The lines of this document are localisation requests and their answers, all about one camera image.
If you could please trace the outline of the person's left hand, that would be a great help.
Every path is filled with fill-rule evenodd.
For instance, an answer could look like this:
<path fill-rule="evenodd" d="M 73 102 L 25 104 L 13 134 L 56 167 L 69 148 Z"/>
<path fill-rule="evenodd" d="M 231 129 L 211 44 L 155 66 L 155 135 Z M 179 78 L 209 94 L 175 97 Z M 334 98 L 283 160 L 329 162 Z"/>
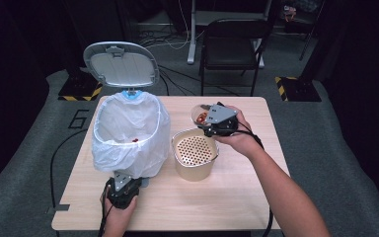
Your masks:
<path fill-rule="evenodd" d="M 101 197 L 100 201 L 103 207 L 103 218 L 105 219 L 104 231 L 109 229 L 124 229 L 127 230 L 127 226 L 131 220 L 134 210 L 137 207 L 138 196 L 135 196 L 129 207 L 126 209 L 120 209 L 112 206 L 110 200 L 107 197 Z"/>

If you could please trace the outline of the black folding chair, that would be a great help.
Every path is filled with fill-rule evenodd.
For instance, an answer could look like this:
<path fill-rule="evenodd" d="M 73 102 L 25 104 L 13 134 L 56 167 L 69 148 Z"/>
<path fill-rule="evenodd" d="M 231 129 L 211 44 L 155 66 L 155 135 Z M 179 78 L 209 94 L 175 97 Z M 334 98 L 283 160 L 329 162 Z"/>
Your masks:
<path fill-rule="evenodd" d="M 254 71 L 250 95 L 258 81 L 260 59 L 273 24 L 262 19 L 220 19 L 210 23 L 204 33 L 198 75 L 200 94 L 206 86 L 206 70 Z"/>

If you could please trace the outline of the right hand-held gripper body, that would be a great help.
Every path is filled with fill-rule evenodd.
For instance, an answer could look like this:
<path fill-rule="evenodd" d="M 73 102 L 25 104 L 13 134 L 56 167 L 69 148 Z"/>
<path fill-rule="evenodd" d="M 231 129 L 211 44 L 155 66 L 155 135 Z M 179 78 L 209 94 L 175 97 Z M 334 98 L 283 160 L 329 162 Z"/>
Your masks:
<path fill-rule="evenodd" d="M 213 104 L 206 120 L 214 131 L 213 135 L 229 136 L 234 133 L 238 128 L 237 114 L 237 111 L 221 103 Z"/>

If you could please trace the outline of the clear plastic cup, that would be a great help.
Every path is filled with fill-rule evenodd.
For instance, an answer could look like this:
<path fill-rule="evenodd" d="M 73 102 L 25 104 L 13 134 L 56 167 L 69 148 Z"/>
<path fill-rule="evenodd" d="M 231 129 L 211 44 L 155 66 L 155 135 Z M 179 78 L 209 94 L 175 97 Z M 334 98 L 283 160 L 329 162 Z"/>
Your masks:
<path fill-rule="evenodd" d="M 209 110 L 204 110 L 200 106 L 205 104 L 196 105 L 191 110 L 191 119 L 196 125 L 207 125 L 207 116 Z"/>

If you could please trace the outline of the person's right hand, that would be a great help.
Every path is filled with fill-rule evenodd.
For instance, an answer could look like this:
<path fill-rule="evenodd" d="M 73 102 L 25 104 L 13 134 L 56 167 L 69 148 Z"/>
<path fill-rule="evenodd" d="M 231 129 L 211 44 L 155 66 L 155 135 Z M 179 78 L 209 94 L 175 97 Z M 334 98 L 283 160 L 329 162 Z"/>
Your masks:
<path fill-rule="evenodd" d="M 239 122 L 239 132 L 235 132 L 230 136 L 214 136 L 214 139 L 220 143 L 230 145 L 235 151 L 246 156 L 249 160 L 256 159 L 263 155 L 265 151 L 251 136 L 251 126 L 246 121 L 243 112 L 236 107 L 229 106 L 238 112 L 237 120 Z"/>

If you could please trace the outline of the white plastic trash bag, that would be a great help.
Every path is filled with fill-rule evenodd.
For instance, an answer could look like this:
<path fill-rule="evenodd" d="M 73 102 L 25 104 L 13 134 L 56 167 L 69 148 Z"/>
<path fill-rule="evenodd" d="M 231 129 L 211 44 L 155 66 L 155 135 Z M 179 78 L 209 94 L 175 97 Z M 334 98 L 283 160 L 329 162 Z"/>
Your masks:
<path fill-rule="evenodd" d="M 93 128 L 94 167 L 118 171 L 132 178 L 154 177 L 170 151 L 171 120 L 154 95 L 139 92 L 107 97 L 98 109 Z"/>

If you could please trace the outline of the beige strainer container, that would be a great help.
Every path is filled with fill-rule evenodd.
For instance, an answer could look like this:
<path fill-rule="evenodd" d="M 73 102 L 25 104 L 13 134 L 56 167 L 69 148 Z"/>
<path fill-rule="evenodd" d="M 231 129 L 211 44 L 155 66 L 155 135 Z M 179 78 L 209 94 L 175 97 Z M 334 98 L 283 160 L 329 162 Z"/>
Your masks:
<path fill-rule="evenodd" d="M 199 128 L 176 133 L 172 138 L 176 170 L 185 180 L 198 182 L 207 178 L 219 155 L 216 141 Z"/>

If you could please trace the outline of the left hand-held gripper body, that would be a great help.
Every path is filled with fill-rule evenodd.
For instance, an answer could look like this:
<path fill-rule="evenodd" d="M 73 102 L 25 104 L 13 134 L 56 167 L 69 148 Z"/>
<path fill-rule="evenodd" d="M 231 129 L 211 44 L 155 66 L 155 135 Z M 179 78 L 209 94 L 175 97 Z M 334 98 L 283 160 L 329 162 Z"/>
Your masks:
<path fill-rule="evenodd" d="M 129 207 L 132 199 L 139 195 L 139 189 L 142 185 L 142 179 L 133 179 L 131 176 L 115 172 L 107 181 L 110 187 L 108 191 L 108 199 L 111 204 L 120 209 Z"/>

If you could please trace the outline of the white desk frame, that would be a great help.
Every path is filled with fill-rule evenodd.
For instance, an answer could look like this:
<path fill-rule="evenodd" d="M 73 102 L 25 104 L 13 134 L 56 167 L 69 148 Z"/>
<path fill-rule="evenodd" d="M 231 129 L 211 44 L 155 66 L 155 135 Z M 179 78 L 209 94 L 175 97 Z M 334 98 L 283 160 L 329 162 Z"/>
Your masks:
<path fill-rule="evenodd" d="M 261 5 L 259 12 L 255 12 L 253 8 L 246 7 L 243 9 L 241 6 L 236 7 L 233 4 L 226 11 L 224 10 L 198 10 L 196 1 L 189 0 L 189 20 L 187 21 L 187 27 L 189 28 L 188 33 L 188 43 L 189 51 L 187 57 L 187 64 L 193 65 L 195 63 L 195 53 L 196 53 L 196 27 L 203 26 L 206 27 L 208 24 L 212 23 L 215 20 L 220 19 L 252 19 L 258 18 L 261 20 L 267 20 L 270 16 L 271 5 L 273 0 L 253 0 Z"/>

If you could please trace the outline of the white pedal trash can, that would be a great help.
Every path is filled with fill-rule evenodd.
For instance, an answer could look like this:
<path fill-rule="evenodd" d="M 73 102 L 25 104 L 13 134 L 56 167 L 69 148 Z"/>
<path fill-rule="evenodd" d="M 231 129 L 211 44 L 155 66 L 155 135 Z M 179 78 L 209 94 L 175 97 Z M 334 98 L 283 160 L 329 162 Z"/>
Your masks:
<path fill-rule="evenodd" d="M 83 58 L 91 74 L 103 85 L 118 88 L 133 98 L 157 83 L 159 68 L 145 47 L 127 41 L 103 41 L 89 45 Z"/>

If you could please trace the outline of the black hazard-striped stand base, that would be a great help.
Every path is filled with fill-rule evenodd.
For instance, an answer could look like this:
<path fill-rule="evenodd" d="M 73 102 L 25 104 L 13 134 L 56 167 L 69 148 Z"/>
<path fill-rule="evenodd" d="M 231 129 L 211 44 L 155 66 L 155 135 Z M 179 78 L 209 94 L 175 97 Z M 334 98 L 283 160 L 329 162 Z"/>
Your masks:
<path fill-rule="evenodd" d="M 275 77 L 278 93 L 285 102 L 321 102 L 312 82 L 302 82 L 296 77 Z"/>
<path fill-rule="evenodd" d="M 101 93 L 103 84 L 89 72 L 79 70 L 70 75 L 58 93 L 63 101 L 94 101 Z"/>

